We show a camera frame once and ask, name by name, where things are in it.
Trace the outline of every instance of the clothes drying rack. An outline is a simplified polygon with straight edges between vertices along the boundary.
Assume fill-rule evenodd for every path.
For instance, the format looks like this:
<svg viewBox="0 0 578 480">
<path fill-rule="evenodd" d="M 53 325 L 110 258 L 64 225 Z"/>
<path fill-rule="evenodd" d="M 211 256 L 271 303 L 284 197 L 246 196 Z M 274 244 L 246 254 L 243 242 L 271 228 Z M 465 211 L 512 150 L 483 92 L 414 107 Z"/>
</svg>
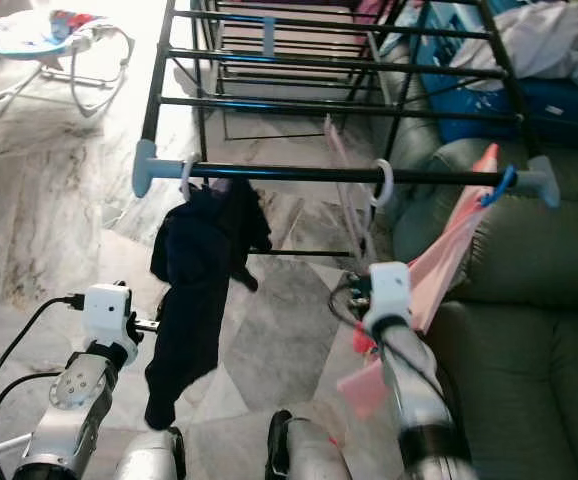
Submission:
<svg viewBox="0 0 578 480">
<path fill-rule="evenodd" d="M 458 31 L 449 29 L 425 28 L 425 19 L 429 11 L 429 0 L 424 0 L 418 23 L 414 27 L 398 27 L 394 23 L 402 13 L 405 1 L 396 2 L 388 12 L 383 23 L 350 23 L 344 21 L 319 21 L 306 18 L 269 17 L 242 14 L 241 10 L 256 8 L 264 9 L 266 14 L 286 10 L 312 14 L 314 7 L 301 9 L 291 6 L 289 9 L 282 4 L 264 4 L 256 2 L 231 3 L 221 0 L 190 0 L 190 9 L 176 9 L 175 0 L 167 0 L 164 20 L 160 32 L 154 62 L 153 75 L 149 90 L 147 108 L 143 123 L 142 136 L 136 148 L 133 170 L 133 190 L 136 196 L 144 196 L 151 184 L 152 178 L 180 178 L 185 162 L 194 162 L 191 169 L 192 177 L 208 178 L 247 178 L 259 180 L 285 180 L 308 182 L 349 182 L 374 183 L 378 186 L 384 181 L 381 169 L 349 169 L 349 168 L 319 168 L 292 167 L 279 165 L 232 165 L 213 163 L 207 156 L 207 137 L 205 128 L 206 109 L 235 110 L 238 112 L 253 112 L 282 115 L 365 115 L 391 118 L 391 128 L 386 141 L 383 157 L 391 156 L 392 147 L 398 131 L 400 119 L 403 117 L 417 118 L 449 118 L 457 120 L 487 120 L 508 122 L 519 129 L 529 161 L 529 170 L 518 171 L 509 183 L 510 187 L 530 188 L 550 205 L 559 203 L 559 191 L 549 161 L 542 154 L 537 135 L 531 125 L 531 119 L 525 106 L 523 95 L 515 78 L 509 57 L 500 39 L 491 10 L 486 0 L 434 0 L 442 3 L 462 3 L 473 5 L 478 9 L 484 29 L 481 31 Z M 224 11 L 225 8 L 237 6 L 238 13 Z M 172 23 L 175 18 L 188 19 L 191 24 L 192 48 L 179 48 L 170 44 Z M 256 36 L 225 37 L 225 27 L 236 26 L 258 32 Z M 354 37 L 363 38 L 360 44 L 343 44 L 326 40 L 304 41 L 283 40 L 276 43 L 277 32 L 318 33 L 321 35 L 339 35 L 344 32 Z M 495 69 L 467 69 L 417 65 L 415 63 L 388 63 L 381 61 L 379 47 L 389 33 L 412 35 L 411 58 L 417 57 L 421 38 L 424 36 L 446 36 L 455 38 L 475 38 L 489 42 L 498 67 Z M 328 50 L 333 53 L 314 55 L 309 48 L 318 52 Z M 340 48 L 356 47 L 355 57 L 341 56 L 336 52 Z M 307 53 L 296 53 L 306 49 Z M 163 96 L 165 68 L 169 61 L 184 67 L 178 59 L 193 61 L 193 74 L 188 74 L 195 85 L 196 95 L 192 97 Z M 208 61 L 212 72 L 212 86 L 203 85 L 201 61 Z M 229 69 L 234 66 L 245 68 L 245 73 L 229 76 Z M 344 81 L 331 81 L 326 75 L 343 73 Z M 391 98 L 387 89 L 385 72 L 402 72 L 405 74 L 401 91 L 396 99 Z M 453 88 L 463 87 L 483 79 L 501 80 L 514 109 L 513 114 L 472 114 L 464 112 L 439 112 L 434 110 L 413 110 L 407 108 L 411 98 L 407 97 L 412 75 L 420 73 L 442 74 L 463 77 Z M 378 87 L 373 85 L 378 80 Z M 256 97 L 224 93 L 226 82 L 241 84 L 276 85 L 281 87 L 313 87 L 324 89 L 346 89 L 344 99 L 281 99 L 274 97 Z M 367 103 L 358 100 L 361 90 L 378 88 L 382 92 L 383 103 Z M 435 95 L 446 91 L 429 92 Z M 156 131 L 161 105 L 185 105 L 194 107 L 195 122 L 199 137 L 199 152 L 190 154 L 186 159 L 159 159 L 156 153 Z M 417 184 L 449 184 L 449 185 L 484 185 L 497 186 L 503 179 L 503 173 L 433 173 L 415 170 L 393 170 L 394 183 Z M 307 250 L 273 250 L 273 254 L 311 255 L 311 256 L 350 256 L 349 252 L 338 251 L 307 251 Z"/>
</svg>

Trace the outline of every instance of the marble floor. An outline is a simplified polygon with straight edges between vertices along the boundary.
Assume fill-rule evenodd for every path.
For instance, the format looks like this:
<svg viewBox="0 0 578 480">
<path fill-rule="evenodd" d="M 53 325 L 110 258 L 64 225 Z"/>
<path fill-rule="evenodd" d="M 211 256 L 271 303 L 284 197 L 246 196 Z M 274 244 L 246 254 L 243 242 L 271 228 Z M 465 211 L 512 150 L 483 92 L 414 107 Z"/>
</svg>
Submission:
<svg viewBox="0 0 578 480">
<path fill-rule="evenodd" d="M 136 37 L 128 81 L 106 112 L 82 118 L 68 88 L 38 80 L 15 101 L 0 103 L 0 353 L 45 299 L 80 292 L 95 282 L 125 280 L 134 309 L 153 317 L 167 286 L 149 273 L 153 240 L 164 214 L 181 202 L 177 182 L 156 180 L 143 199 L 131 191 L 131 167 L 155 53 L 162 1 L 99 2 L 121 12 Z M 178 33 L 186 41 L 184 28 Z M 0 81 L 20 71 L 2 65 Z M 176 88 L 168 74 L 167 88 Z M 219 112 L 207 120 L 209 158 L 216 162 L 328 165 L 322 137 L 224 141 Z M 313 119 L 230 115 L 231 135 L 273 135 L 320 128 Z M 368 133 L 350 125 L 345 140 L 354 162 L 371 162 Z M 162 158 L 197 148 L 191 111 L 163 108 L 158 131 Z M 334 185 L 255 182 L 278 248 L 347 249 Z M 388 258 L 385 232 L 377 246 Z M 335 390 L 338 378 L 362 365 L 351 332 L 326 307 L 343 269 L 339 259 L 252 256 L 256 294 L 232 282 L 220 337 L 218 368 L 190 386 L 176 404 L 185 432 L 189 477 L 261 479 L 272 412 L 289 407 L 328 428 L 356 478 L 395 478 L 401 471 L 386 408 L 358 421 Z M 31 372 L 60 368 L 82 346 L 79 315 L 49 310 L 11 355 L 0 388 Z M 109 478 L 120 452 L 147 429 L 143 371 L 153 353 L 147 335 L 138 359 L 124 369 L 114 405 L 86 478 Z M 43 412 L 47 382 L 15 391 L 0 410 L 0 441 L 29 432 Z M 10 474 L 20 451 L 1 456 Z M 233 465 L 241 466 L 234 472 Z"/>
</svg>

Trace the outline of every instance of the dark navy garment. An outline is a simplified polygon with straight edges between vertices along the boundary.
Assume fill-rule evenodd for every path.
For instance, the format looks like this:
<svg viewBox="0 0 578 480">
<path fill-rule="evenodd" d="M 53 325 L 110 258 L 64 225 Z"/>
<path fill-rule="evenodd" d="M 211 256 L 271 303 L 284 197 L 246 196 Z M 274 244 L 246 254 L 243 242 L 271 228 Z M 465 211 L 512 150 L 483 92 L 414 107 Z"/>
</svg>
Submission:
<svg viewBox="0 0 578 480">
<path fill-rule="evenodd" d="M 247 253 L 251 247 L 270 250 L 270 233 L 246 180 L 192 186 L 190 201 L 167 213 L 151 257 L 151 272 L 171 288 L 158 310 L 154 356 L 145 370 L 150 427 L 171 425 L 183 390 L 218 365 L 229 277 L 258 289 L 245 266 Z"/>
</svg>

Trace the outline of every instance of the baby seat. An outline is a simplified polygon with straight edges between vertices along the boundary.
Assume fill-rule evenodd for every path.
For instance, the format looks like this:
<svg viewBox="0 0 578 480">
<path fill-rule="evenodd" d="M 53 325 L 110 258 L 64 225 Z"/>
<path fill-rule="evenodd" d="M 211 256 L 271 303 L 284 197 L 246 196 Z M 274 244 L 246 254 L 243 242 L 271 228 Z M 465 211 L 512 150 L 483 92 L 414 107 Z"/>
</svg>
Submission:
<svg viewBox="0 0 578 480">
<path fill-rule="evenodd" d="M 104 37 L 119 33 L 127 42 L 127 54 L 120 60 L 117 75 L 111 79 L 78 76 L 76 58 Z M 15 97 L 34 78 L 42 74 L 49 78 L 68 80 L 74 102 L 85 117 L 108 104 L 120 89 L 125 70 L 133 52 L 134 40 L 109 18 L 53 10 L 49 18 L 34 10 L 24 10 L 0 18 L 0 58 L 37 61 L 38 66 L 26 78 L 0 90 L 0 100 Z M 63 71 L 58 58 L 71 56 L 71 67 Z M 94 104 L 83 102 L 76 94 L 76 85 L 109 90 L 109 94 Z"/>
</svg>

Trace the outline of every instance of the pile of clothes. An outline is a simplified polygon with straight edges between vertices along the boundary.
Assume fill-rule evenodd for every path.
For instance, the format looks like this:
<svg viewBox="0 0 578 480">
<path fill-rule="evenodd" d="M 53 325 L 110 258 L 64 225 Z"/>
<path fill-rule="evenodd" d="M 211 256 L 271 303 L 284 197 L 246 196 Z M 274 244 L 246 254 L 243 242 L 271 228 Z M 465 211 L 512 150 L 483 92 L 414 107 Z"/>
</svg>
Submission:
<svg viewBox="0 0 578 480">
<path fill-rule="evenodd" d="M 518 78 L 570 78 L 578 85 L 578 3 L 538 2 L 495 17 Z M 495 60 L 487 42 L 465 41 L 452 67 L 489 69 Z M 498 90 L 499 81 L 472 88 Z"/>
</svg>

